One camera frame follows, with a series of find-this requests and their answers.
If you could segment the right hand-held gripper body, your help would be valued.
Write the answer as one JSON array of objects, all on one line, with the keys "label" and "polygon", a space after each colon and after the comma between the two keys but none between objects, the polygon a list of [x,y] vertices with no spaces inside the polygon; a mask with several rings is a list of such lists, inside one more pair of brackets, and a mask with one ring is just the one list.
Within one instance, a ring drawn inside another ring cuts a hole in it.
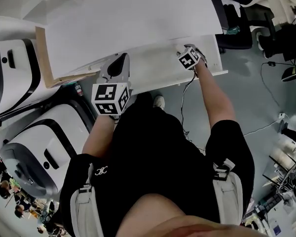
[{"label": "right hand-held gripper body", "polygon": [[207,60],[205,55],[194,44],[185,44],[186,49],[181,52],[178,61],[184,66],[186,70],[192,70],[200,60],[203,61],[207,67]]}]

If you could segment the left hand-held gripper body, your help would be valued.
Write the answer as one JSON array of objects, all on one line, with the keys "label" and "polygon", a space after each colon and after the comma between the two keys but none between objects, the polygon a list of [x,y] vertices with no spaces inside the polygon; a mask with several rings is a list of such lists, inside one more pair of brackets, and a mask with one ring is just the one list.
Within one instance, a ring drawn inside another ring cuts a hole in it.
[{"label": "left hand-held gripper body", "polygon": [[97,115],[119,120],[130,100],[129,80],[98,77],[92,86],[91,103]]}]

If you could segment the white desk drawer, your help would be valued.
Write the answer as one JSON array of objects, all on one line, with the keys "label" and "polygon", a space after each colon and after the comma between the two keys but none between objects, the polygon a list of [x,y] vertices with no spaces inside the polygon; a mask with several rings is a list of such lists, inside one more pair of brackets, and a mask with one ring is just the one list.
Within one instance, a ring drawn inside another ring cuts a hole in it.
[{"label": "white desk drawer", "polygon": [[132,94],[136,95],[163,87],[191,81],[192,71],[186,70],[178,61],[176,52],[180,44],[194,44],[205,55],[213,76],[227,74],[222,67],[216,37],[214,35],[172,39],[125,50],[130,57]]}]

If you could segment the person's right forearm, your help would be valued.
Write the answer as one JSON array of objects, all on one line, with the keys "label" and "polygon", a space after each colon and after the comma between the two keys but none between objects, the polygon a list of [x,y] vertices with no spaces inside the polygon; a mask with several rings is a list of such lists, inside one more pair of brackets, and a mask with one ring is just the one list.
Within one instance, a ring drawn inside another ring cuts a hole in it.
[{"label": "person's right forearm", "polygon": [[200,82],[210,127],[212,128],[222,120],[236,121],[235,111],[230,99],[216,83],[203,59],[200,59],[195,65],[195,71]]}]

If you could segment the person's black trousers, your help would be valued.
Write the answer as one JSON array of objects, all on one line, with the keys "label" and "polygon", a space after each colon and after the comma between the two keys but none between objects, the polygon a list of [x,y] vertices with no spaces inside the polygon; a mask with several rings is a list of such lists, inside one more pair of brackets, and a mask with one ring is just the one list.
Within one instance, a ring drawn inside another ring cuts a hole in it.
[{"label": "person's black trousers", "polygon": [[148,111],[149,109],[154,108],[153,107],[154,98],[155,96],[153,97],[153,95],[150,92],[140,93],[136,95],[135,102],[132,103],[127,110],[131,110],[138,113],[143,113],[144,111]]}]

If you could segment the person's white shoe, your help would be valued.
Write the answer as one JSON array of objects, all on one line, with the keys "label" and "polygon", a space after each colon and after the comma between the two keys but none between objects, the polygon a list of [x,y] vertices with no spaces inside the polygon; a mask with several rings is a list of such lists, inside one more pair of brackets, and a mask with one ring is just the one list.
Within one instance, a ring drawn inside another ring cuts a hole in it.
[{"label": "person's white shoe", "polygon": [[154,108],[160,108],[161,110],[164,110],[165,108],[165,99],[162,95],[155,96],[153,100],[153,107]]}]

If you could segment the white desk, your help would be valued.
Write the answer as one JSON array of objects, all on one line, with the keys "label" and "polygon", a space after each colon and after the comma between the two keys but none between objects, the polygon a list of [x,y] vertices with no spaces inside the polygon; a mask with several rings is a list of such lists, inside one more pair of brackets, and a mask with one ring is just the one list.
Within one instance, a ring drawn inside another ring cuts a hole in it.
[{"label": "white desk", "polygon": [[59,78],[130,48],[221,32],[211,0],[82,0],[49,15],[45,39]]}]

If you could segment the green packet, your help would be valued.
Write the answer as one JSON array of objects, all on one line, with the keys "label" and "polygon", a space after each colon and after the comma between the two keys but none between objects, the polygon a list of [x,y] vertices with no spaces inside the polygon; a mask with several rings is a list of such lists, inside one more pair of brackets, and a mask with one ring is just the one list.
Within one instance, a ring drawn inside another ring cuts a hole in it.
[{"label": "green packet", "polygon": [[236,35],[241,31],[239,26],[228,28],[227,30],[223,31],[224,35]]}]

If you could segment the black office chair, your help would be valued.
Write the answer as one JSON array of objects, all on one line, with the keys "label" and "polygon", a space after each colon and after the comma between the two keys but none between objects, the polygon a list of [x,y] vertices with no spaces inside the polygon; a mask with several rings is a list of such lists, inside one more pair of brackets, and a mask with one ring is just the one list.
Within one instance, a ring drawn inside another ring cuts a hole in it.
[{"label": "black office chair", "polygon": [[[219,53],[223,54],[228,49],[250,49],[253,45],[249,20],[243,4],[248,0],[211,0],[222,27],[222,33],[216,34]],[[228,28],[239,26],[241,31],[236,35],[224,35]]]}]

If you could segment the brown cardboard box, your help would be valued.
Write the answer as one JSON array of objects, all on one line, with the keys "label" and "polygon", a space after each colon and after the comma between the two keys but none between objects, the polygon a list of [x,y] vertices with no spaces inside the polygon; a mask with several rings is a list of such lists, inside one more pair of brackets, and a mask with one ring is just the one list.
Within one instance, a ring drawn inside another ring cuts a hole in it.
[{"label": "brown cardboard box", "polygon": [[70,75],[54,78],[46,46],[45,28],[36,26],[35,34],[37,44],[37,60],[46,88],[54,88],[65,84],[74,83],[76,81],[80,81],[99,74],[100,69],[92,69],[91,65],[86,65],[82,68],[72,71]]}]

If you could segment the person's black t-shirt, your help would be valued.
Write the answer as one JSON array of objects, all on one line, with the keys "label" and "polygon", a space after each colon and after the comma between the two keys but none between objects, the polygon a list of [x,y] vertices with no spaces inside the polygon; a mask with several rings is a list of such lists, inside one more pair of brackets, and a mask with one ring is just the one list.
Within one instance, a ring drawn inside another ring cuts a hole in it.
[{"label": "person's black t-shirt", "polygon": [[237,122],[217,122],[201,153],[174,116],[160,108],[126,110],[108,159],[88,154],[71,159],[60,195],[62,221],[74,235],[73,198],[89,181],[104,237],[115,237],[126,213],[148,194],[170,199],[187,215],[238,225],[254,176],[253,157]]}]

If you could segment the white grey floor machine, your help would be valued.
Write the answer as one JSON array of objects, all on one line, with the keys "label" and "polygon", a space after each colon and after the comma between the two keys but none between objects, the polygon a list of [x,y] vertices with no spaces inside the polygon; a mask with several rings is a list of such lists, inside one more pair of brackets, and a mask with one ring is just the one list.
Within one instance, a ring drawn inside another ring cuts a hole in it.
[{"label": "white grey floor machine", "polygon": [[0,41],[0,119],[47,100],[58,89],[45,86],[36,40]]},{"label": "white grey floor machine", "polygon": [[7,172],[35,198],[58,195],[70,160],[81,154],[94,121],[84,103],[71,100],[52,107],[1,148]]}]

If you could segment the black and white backpack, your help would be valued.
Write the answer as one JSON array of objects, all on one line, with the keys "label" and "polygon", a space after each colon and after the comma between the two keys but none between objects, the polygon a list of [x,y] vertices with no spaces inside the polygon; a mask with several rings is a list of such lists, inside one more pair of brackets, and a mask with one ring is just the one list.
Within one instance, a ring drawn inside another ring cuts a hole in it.
[{"label": "black and white backpack", "polygon": [[282,75],[282,82],[289,82],[296,80],[296,66],[285,69]]}]

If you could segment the person's neck and chin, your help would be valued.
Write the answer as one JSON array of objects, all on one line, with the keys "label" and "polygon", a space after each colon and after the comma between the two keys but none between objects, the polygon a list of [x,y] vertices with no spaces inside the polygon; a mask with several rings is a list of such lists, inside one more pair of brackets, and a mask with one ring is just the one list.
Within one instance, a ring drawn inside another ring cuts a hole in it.
[{"label": "person's neck and chin", "polygon": [[123,218],[116,237],[267,237],[236,225],[185,215],[170,199],[158,194],[140,197]]}]

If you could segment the cluttered equipment table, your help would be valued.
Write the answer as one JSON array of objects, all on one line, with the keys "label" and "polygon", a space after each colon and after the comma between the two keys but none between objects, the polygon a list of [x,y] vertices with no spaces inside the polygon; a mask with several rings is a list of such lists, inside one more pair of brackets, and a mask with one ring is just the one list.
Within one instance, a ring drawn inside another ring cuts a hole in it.
[{"label": "cluttered equipment table", "polygon": [[296,142],[279,135],[262,174],[264,196],[259,207],[270,237],[296,237]]}]

